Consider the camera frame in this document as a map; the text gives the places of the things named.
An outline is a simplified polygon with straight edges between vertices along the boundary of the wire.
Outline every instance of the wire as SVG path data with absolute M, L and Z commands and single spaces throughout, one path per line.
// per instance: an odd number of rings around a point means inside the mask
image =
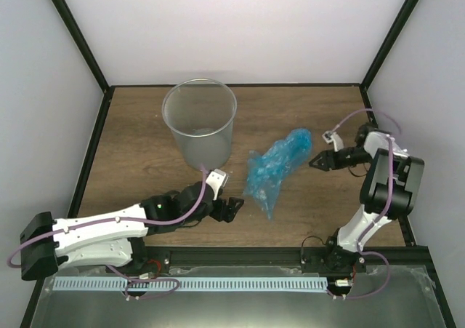
M 356 111 L 354 111 L 352 113 L 349 113 L 331 131 L 335 132 L 345 121 L 347 121 L 352 116 L 354 116 L 354 115 L 356 115 L 357 113 L 360 113 L 360 112 L 372 112 L 372 113 L 380 114 L 380 115 L 386 117 L 387 119 L 390 119 L 392 121 L 392 123 L 394 123 L 394 125 L 397 127 L 397 131 L 399 132 L 399 134 L 402 134 L 402 129 L 400 128 L 399 123 L 395 119 L 393 119 L 390 115 L 388 115 L 387 113 L 385 113 L 383 111 L 378 111 L 378 110 L 375 111 L 372 108 L 360 108 L 360 109 L 358 109 L 358 110 L 356 110 Z
M 325 245 L 325 242 L 321 239 L 321 237 L 313 236 L 313 235 L 305 237 L 302 243 L 300 244 L 300 260 L 304 262 L 307 261 L 307 259 L 304 258 L 304 243 L 308 239 L 318 239 L 323 246 Z
M 355 275 L 357 274 L 357 270 L 355 269 L 355 265 L 352 266 L 353 274 L 352 274 L 352 286 L 355 284 Z
M 363 294 L 363 295 L 355 295 L 355 296 L 350 296 L 350 297 L 343 297 L 345 300 L 364 299 L 366 297 L 371 297 L 371 296 L 373 296 L 375 294 L 378 294 L 384 288 L 386 288 L 387 284 L 389 283 L 389 280 L 391 279 L 391 268 L 389 266 L 389 261 L 386 259 L 386 257 L 383 254 L 378 253 L 378 252 L 364 252 L 364 251 L 362 251 L 362 249 L 360 247 L 360 244 L 361 244 L 361 241 L 363 240 L 363 237 L 365 237 L 366 234 L 368 232 L 370 232 L 370 230 L 375 226 L 375 224 L 377 224 L 377 222 L 380 221 L 387 214 L 387 212 L 389 211 L 389 207 L 391 206 L 392 190 L 394 189 L 394 173 L 393 173 L 393 170 L 394 170 L 394 152 L 393 152 L 393 148 L 392 148 L 392 138 L 389 137 L 389 136 L 387 137 L 387 143 L 388 143 L 388 174 L 389 174 L 389 178 L 388 178 L 388 181 L 387 181 L 387 200 L 386 200 L 386 204 L 384 205 L 384 208 L 381 211 L 381 213 L 378 215 L 378 217 L 376 217 L 376 219 L 360 234 L 360 237 L 357 240 L 357 251 L 360 253 L 360 255 L 362 255 L 362 256 L 375 255 L 375 256 L 381 258 L 381 260 L 383 260 L 383 262 L 384 262 L 384 264 L 386 265 L 386 268 L 387 268 L 386 279 L 384 280 L 384 283 L 378 289 L 376 289 L 376 290 L 374 290 L 372 292 L 369 292 L 367 294 Z M 327 290 L 327 292 L 331 297 L 337 298 L 337 296 L 335 294 L 331 293 L 329 290 Z
M 198 220 L 195 224 L 183 225 L 183 226 L 180 226 L 179 228 L 194 228 L 200 223 L 201 223 L 201 221 Z
M 203 165 L 201 165 L 201 170 L 202 170 L 202 187 L 201 187 L 201 191 L 200 193 L 198 194 L 198 198 L 197 198 L 197 201 L 195 201 L 194 205 L 192 206 L 192 208 L 189 209 L 189 211 L 187 211 L 185 214 L 183 214 L 181 217 L 178 217 L 177 219 L 174 219 L 174 220 L 169 220 L 169 221 L 157 221 L 157 220 L 148 220 L 148 219 L 144 219 L 144 218 L 141 218 L 141 217 L 118 217 L 118 219 L 121 221 L 133 221 L 133 222 L 138 222 L 138 223 L 144 223 L 144 224 L 149 224 L 149 225 L 173 225 L 173 224 L 176 224 L 176 223 L 179 223 L 183 220 L 186 220 L 189 216 L 191 216 L 192 213 L 195 212 L 195 210 L 197 209 L 197 207 L 199 206 L 199 204 L 202 202 L 202 198 L 203 198 L 203 195 L 205 193 L 205 190 L 206 190 L 206 174 L 207 174 L 207 171 L 205 170 L 205 168 L 203 167 Z M 93 220 L 93 221 L 88 221 L 87 223 L 82 223 L 82 224 L 78 224 L 78 225 L 72 225 L 72 226 L 69 226 L 68 229 L 65 231 L 65 229 L 61 228 L 60 230 L 54 230 L 54 231 L 49 231 L 49 232 L 46 232 L 46 233 L 43 233 L 41 235 L 38 235 L 36 237 L 33 237 L 32 239 L 29 239 L 27 240 L 26 242 L 22 243 L 8 258 L 7 258 L 7 265 L 10 267 L 10 268 L 21 268 L 21 264 L 14 264 L 12 261 L 13 261 L 13 257 L 15 257 L 15 255 L 19 252 L 21 252 L 23 249 L 25 249 L 26 247 L 29 247 L 30 245 L 38 242 L 38 241 L 41 241 L 42 239 L 46 239 L 48 237 L 51 237 L 51 236 L 54 236 L 54 235 L 57 235 L 59 233 L 67 233 L 69 231 L 73 231 L 73 230 L 77 230 L 79 228 L 85 228 L 87 226 L 93 226 L 93 225 L 99 225 L 99 224 L 103 224 L 103 223 L 117 223 L 118 221 L 114 218 L 114 217 L 108 217 L 108 218 L 105 218 L 105 219 L 100 219 L 100 220 Z
M 304 247 L 304 242 L 305 242 L 306 240 L 308 240 L 308 239 L 317 239 L 317 240 L 319 240 L 319 241 L 321 242 L 321 244 L 322 244 L 323 246 L 325 245 L 325 242 L 321 239 L 321 237 L 311 235 L 311 236 L 308 236 L 308 237 L 305 237 L 305 238 L 304 238 L 304 241 L 302 241 L 302 244 L 300 245 L 300 248 L 303 248 L 303 247 Z
M 134 283 L 152 283 L 152 282 L 173 282 L 175 284 L 174 288 L 171 288 L 170 290 L 167 290 L 166 292 L 157 294 L 157 295 L 143 295 L 141 297 L 135 297 L 136 300 L 147 300 L 147 299 L 155 299 L 159 297 L 165 297 L 167 295 L 170 295 L 174 293 L 179 287 L 181 286 L 181 282 L 179 282 L 177 279 L 160 279 L 160 278 L 155 278 L 155 279 L 135 279 L 132 277 L 126 276 L 124 273 L 116 270 L 112 265 L 106 265 L 107 268 L 109 268 L 112 272 L 114 272 L 116 275 L 122 277 L 123 279 L 126 279 L 128 281 L 128 284 L 126 285 L 126 288 L 124 288 L 124 295 L 126 296 L 126 299 L 129 300 L 131 295 L 129 295 L 128 290 L 131 287 L 132 284 Z
M 347 167 L 347 169 L 349 170 L 349 173 L 351 174 L 351 176 L 353 177 L 365 177 L 367 175 L 368 172 L 365 172 L 365 174 L 362 174 L 362 175 L 358 175 L 358 174 L 355 174 L 351 169 L 350 167 Z
M 157 265 L 157 274 L 153 278 L 156 278 L 156 277 L 160 276 L 161 263 L 158 260 L 150 259 L 150 260 L 147 261 L 147 264 L 155 264 L 155 265 Z

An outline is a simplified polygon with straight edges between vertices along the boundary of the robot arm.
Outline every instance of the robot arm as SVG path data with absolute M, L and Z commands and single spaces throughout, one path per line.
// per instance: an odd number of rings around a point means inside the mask
M 371 163 L 360 190 L 361 205 L 358 211 L 327 242 L 325 264 L 331 270 L 341 270 L 354 264 L 357 253 L 363 250 L 365 243 L 378 229 L 400 216 L 410 214 L 419 190 L 424 162 L 408 155 L 389 133 L 371 124 L 359 128 L 355 147 L 344 148 L 335 132 L 327 132 L 323 138 L 327 143 L 333 143 L 334 149 L 317 155 L 309 163 L 311 167 L 329 171 Z M 388 140 L 392 141 L 394 186 L 389 209 L 385 216 L 379 217 L 388 199 Z
M 133 217 L 161 222 L 175 220 L 193 207 L 201 192 L 201 182 L 188 186 L 181 192 L 169 191 L 117 212 L 92 217 L 54 220 L 50 212 L 40 213 L 21 234 L 21 243 L 46 232 L 65 232 L 33 243 L 21 251 L 22 278 L 26 281 L 37 280 L 51 276 L 63 268 L 82 265 L 125 266 L 126 271 L 137 272 L 147 261 L 142 237 L 173 232 L 185 223 L 200 222 L 206 216 L 216 221 L 233 221 L 243 200 L 231 197 L 227 203 L 219 198 L 228 177 L 218 169 L 210 172 L 200 204 L 189 217 L 171 225 L 136 223 L 120 218 Z M 100 223 L 101 220 L 112 218 L 115 222 Z M 75 228 L 80 224 L 87 226 Z

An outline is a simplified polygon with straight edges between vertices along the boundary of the crumpled plastic bag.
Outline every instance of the crumpled plastic bag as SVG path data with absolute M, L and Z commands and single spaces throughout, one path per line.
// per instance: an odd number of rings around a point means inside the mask
M 251 151 L 248 159 L 247 186 L 244 195 L 250 195 L 272 218 L 281 183 L 298 166 L 308 160 L 312 150 L 312 135 L 307 129 L 293 130 L 285 140 L 279 140 L 260 156 Z

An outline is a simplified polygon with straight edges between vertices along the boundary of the wooden floor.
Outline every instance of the wooden floor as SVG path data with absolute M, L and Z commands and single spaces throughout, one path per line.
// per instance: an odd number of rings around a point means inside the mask
M 357 87 L 233 87 L 238 99 L 232 155 L 222 168 L 230 173 L 223 197 L 240 197 L 247 177 L 250 150 L 260 153 L 292 129 L 312 133 L 312 156 L 329 147 L 321 135 L 348 113 L 363 107 Z M 161 116 L 165 87 L 118 88 L 105 122 L 85 190 L 79 217 L 112 212 L 152 195 L 180 190 L 201 179 L 182 160 Z M 360 114 L 338 131 L 353 145 Z M 356 167 L 356 172 L 364 172 Z M 299 246 L 305 236 L 324 239 L 349 221 L 359 207 L 363 178 L 344 169 L 321 172 L 302 165 L 281 188 L 274 219 L 246 199 L 235 220 L 206 218 L 199 226 L 146 238 L 147 245 Z M 383 227 L 368 243 L 402 246 L 399 225 Z

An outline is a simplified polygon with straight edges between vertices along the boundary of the transparent cup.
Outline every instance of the transparent cup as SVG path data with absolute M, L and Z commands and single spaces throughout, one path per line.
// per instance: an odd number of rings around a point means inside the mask
M 237 100 L 226 85 L 192 79 L 169 91 L 161 112 L 186 163 L 216 169 L 231 155 L 236 110 Z

